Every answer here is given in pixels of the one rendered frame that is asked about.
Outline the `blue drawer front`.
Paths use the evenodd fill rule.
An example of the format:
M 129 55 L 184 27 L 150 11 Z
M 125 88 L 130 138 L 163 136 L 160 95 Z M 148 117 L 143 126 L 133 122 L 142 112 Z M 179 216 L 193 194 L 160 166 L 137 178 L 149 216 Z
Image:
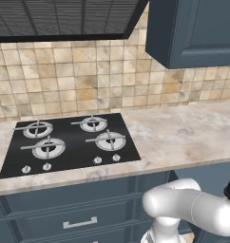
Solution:
M 63 239 L 84 232 L 115 229 L 137 221 L 135 205 L 138 195 L 97 196 L 81 193 L 33 193 L 0 196 L 0 243 L 32 243 Z M 63 229 L 63 222 L 98 223 Z

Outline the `black gas hob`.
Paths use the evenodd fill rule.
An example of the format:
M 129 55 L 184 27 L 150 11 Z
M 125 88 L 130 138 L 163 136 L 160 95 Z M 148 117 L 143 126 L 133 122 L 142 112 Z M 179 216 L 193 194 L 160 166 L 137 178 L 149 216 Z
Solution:
M 121 157 L 120 161 L 113 161 L 115 154 Z M 93 163 L 96 157 L 102 158 L 100 164 Z M 13 128 L 0 177 L 16 178 L 140 158 L 119 113 L 20 121 Z M 47 162 L 51 164 L 49 171 L 43 169 Z M 23 174 L 26 165 L 30 172 Z

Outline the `blue base cupboard panel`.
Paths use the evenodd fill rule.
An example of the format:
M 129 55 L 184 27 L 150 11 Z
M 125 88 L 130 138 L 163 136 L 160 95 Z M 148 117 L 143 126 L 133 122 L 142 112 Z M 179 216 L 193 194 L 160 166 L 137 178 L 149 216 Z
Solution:
M 177 169 L 170 172 L 169 181 L 180 178 L 193 178 L 203 192 L 214 196 L 224 196 L 223 190 L 230 181 L 230 162 Z M 180 222 L 179 233 L 193 233 L 192 243 L 230 243 L 230 236 L 223 237 L 208 233 L 184 220 Z

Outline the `black extractor hood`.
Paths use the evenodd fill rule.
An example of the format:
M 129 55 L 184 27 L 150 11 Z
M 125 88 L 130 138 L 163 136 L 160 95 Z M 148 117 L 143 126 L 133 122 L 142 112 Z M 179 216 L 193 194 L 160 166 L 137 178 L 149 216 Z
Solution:
M 149 0 L 0 0 L 0 43 L 122 40 Z

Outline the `blue wall cupboard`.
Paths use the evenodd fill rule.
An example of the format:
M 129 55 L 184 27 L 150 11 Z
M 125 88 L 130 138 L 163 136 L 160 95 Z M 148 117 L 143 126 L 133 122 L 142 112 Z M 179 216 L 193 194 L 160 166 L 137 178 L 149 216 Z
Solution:
M 168 69 L 230 65 L 230 0 L 150 0 L 145 51 Z

